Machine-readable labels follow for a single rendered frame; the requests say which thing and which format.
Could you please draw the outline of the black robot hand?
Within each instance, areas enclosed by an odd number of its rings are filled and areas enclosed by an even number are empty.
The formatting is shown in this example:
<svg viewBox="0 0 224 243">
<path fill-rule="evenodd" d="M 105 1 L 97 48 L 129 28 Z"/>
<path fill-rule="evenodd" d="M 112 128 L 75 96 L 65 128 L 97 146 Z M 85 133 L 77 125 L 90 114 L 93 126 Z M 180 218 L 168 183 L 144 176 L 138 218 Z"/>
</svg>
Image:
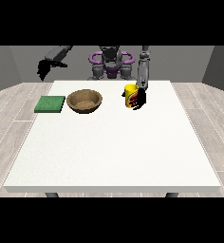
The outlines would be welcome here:
<svg viewBox="0 0 224 243">
<path fill-rule="evenodd" d="M 138 110 L 141 109 L 145 104 L 146 104 L 146 92 L 143 88 L 139 88 L 137 99 L 131 108 L 133 110 Z"/>
<path fill-rule="evenodd" d="M 67 64 L 62 62 L 56 62 L 51 60 L 41 60 L 38 64 L 37 74 L 39 75 L 41 81 L 43 81 L 52 67 L 67 67 Z"/>
</svg>

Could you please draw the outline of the yellow cup with melon print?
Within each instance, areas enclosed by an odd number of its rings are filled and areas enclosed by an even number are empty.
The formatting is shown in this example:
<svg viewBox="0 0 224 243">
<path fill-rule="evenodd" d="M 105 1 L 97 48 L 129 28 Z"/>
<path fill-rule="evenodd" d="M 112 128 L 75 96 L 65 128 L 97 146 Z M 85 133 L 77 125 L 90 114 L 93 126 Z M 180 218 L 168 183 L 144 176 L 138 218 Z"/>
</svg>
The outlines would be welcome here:
<svg viewBox="0 0 224 243">
<path fill-rule="evenodd" d="M 124 87 L 125 106 L 131 108 L 138 96 L 139 87 L 136 84 L 127 84 Z"/>
</svg>

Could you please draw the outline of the green square pad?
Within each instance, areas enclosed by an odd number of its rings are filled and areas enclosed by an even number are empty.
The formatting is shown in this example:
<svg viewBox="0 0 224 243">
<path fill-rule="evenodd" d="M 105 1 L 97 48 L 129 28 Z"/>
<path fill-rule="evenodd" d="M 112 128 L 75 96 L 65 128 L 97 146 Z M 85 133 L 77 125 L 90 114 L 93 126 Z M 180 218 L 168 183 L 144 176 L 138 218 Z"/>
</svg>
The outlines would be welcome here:
<svg viewBox="0 0 224 243">
<path fill-rule="evenodd" d="M 60 113 L 65 96 L 42 96 L 34 108 L 35 113 Z"/>
</svg>

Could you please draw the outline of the brown wooden bowl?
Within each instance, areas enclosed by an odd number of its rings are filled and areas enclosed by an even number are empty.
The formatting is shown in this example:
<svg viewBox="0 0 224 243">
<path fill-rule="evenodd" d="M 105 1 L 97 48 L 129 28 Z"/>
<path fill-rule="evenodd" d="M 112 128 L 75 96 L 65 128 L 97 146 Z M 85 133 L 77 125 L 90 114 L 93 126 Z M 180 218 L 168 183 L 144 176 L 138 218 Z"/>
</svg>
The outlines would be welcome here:
<svg viewBox="0 0 224 243">
<path fill-rule="evenodd" d="M 66 103 L 76 113 L 89 114 L 101 105 L 102 100 L 103 96 L 98 91 L 81 89 L 69 94 Z"/>
</svg>

